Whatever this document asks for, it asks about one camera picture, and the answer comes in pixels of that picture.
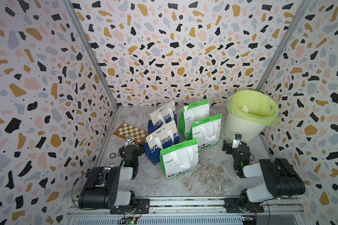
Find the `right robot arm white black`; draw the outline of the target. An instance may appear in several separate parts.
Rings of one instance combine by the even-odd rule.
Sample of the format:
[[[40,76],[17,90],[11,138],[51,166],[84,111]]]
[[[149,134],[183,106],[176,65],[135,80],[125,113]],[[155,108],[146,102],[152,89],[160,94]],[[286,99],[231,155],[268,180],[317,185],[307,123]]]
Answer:
[[[251,164],[250,148],[241,140],[234,140],[232,144],[224,141],[222,151],[232,155],[233,168],[239,178],[264,179],[264,183],[241,191],[236,206],[243,212],[260,212],[261,203],[264,201],[279,197],[290,198],[305,193],[303,180],[287,159],[260,159],[257,163]]]

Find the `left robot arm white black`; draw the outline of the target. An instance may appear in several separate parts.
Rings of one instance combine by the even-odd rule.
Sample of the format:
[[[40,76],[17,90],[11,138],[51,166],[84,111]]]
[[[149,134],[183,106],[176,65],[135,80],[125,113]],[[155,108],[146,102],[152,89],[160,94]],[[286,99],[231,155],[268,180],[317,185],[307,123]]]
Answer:
[[[117,167],[94,167],[78,197],[78,207],[83,210],[119,208],[123,213],[137,209],[133,191],[120,190],[119,183],[136,178],[142,146],[129,144],[119,149],[122,162]]]

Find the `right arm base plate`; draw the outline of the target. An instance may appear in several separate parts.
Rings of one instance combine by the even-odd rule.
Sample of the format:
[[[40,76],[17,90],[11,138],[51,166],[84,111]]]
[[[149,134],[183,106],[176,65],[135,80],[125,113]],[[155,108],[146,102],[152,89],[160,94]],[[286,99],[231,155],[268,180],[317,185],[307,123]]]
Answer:
[[[227,213],[264,213],[261,203],[252,203],[239,197],[225,198],[223,206]]]

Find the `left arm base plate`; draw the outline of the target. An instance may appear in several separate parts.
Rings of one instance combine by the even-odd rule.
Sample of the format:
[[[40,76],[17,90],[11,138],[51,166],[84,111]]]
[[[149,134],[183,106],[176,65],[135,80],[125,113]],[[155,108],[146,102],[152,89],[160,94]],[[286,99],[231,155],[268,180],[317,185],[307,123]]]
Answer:
[[[129,205],[113,207],[110,210],[111,215],[119,214],[148,214],[150,206],[149,198],[139,198],[136,200],[131,200]]]

